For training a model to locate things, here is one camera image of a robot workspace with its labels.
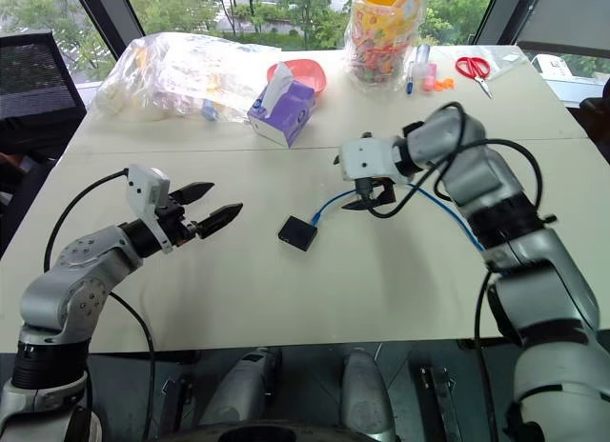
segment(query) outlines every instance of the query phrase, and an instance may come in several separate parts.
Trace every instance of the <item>black mesh chair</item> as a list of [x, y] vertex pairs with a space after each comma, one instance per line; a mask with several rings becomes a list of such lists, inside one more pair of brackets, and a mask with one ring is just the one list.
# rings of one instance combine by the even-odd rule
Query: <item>black mesh chair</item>
[[586, 98], [578, 109], [569, 111], [610, 163], [610, 80], [606, 82], [601, 97]]
[[49, 30], [0, 37], [0, 151], [57, 159], [85, 117]]

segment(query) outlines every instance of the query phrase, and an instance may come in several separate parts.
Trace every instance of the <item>white table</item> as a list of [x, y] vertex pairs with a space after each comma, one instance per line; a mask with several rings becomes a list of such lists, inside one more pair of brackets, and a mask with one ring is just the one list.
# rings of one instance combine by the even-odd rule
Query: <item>white table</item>
[[[331, 164], [341, 142], [362, 131], [396, 133], [449, 100], [464, 104], [490, 136], [518, 140], [539, 159], [546, 188], [542, 213], [558, 215], [557, 230], [598, 296], [602, 325], [610, 327], [610, 167], [531, 67], [519, 66], [491, 82], [493, 101], [474, 82], [456, 77], [453, 92], [419, 98], [397, 93], [385, 106], [352, 94], [348, 107], [342, 98], [352, 87], [339, 68], [339, 53], [298, 55], [320, 61], [329, 87], [293, 150], [279, 149], [241, 125], [87, 120], [0, 262], [2, 351], [14, 351], [19, 298], [41, 271], [61, 210], [91, 181], [133, 162], [163, 170], [175, 188], [194, 180], [215, 182], [188, 207], [191, 219], [223, 204], [244, 203], [230, 227], [149, 258], [116, 288], [148, 321], [158, 349], [471, 336], [484, 268], [463, 232], [429, 200], [416, 196], [391, 220], [330, 208], [307, 252], [276, 237], [289, 215], [308, 220], [327, 199], [352, 187]], [[440, 64], [444, 72], [448, 65]], [[365, 107], [378, 113], [374, 123], [364, 122]], [[527, 163], [510, 150], [501, 152], [532, 192]], [[55, 253], [77, 236], [132, 219], [121, 183], [92, 192], [74, 209]], [[487, 308], [481, 330], [498, 335]], [[129, 315], [109, 303], [91, 349], [143, 351], [146, 344]]]

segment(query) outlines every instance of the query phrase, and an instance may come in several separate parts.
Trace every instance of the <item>purple tissue box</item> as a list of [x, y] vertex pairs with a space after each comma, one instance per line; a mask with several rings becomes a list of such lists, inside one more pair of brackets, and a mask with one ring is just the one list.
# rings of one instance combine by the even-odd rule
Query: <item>purple tissue box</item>
[[248, 118], [254, 130], [277, 142], [290, 147], [309, 120], [315, 108], [315, 91], [296, 80], [279, 98], [271, 115], [265, 118], [266, 111], [260, 104], [265, 90], [248, 110]]

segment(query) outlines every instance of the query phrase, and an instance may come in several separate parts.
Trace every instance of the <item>blue pen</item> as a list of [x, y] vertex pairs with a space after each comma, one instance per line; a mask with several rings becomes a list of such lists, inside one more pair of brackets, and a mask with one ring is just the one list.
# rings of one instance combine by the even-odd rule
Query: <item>blue pen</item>
[[409, 69], [407, 70], [407, 94], [413, 92], [413, 61], [409, 63]]

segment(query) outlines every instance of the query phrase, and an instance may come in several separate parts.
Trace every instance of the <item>scissors handle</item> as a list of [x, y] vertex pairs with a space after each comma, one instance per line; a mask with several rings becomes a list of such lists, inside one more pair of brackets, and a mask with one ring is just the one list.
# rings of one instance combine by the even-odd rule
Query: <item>scissors handle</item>
[[487, 78], [491, 67], [483, 58], [462, 56], [456, 61], [456, 70], [468, 78]]

